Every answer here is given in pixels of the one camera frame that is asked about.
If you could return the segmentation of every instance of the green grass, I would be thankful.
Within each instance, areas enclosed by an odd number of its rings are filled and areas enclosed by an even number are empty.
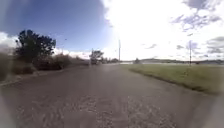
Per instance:
[[[221,66],[206,65],[125,65],[126,68],[146,76],[182,85],[192,90],[218,93],[221,84]]]

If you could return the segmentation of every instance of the utility pole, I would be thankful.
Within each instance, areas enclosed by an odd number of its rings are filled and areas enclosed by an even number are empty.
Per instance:
[[[190,49],[190,66],[191,66],[191,41],[189,42],[189,49]]]
[[[118,39],[119,41],[119,63],[121,62],[121,41],[120,38]]]

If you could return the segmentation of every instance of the grass field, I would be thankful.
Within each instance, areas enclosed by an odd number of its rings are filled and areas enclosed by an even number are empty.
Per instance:
[[[218,93],[221,84],[221,66],[206,65],[125,65],[125,68],[146,76],[182,85],[192,90]]]

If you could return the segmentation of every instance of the shrub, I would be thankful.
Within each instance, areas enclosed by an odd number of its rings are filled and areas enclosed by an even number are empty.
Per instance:
[[[56,55],[39,59],[34,63],[38,70],[61,70],[71,64],[71,58],[68,55]]]
[[[35,68],[32,64],[14,60],[11,71],[13,74],[32,74],[35,71]]]
[[[4,80],[9,73],[10,60],[10,56],[0,53],[0,81]]]

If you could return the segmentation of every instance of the asphalt road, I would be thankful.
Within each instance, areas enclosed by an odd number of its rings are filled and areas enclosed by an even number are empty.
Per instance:
[[[5,128],[199,127],[208,114],[210,98],[118,65],[71,68],[1,87],[0,125]]]

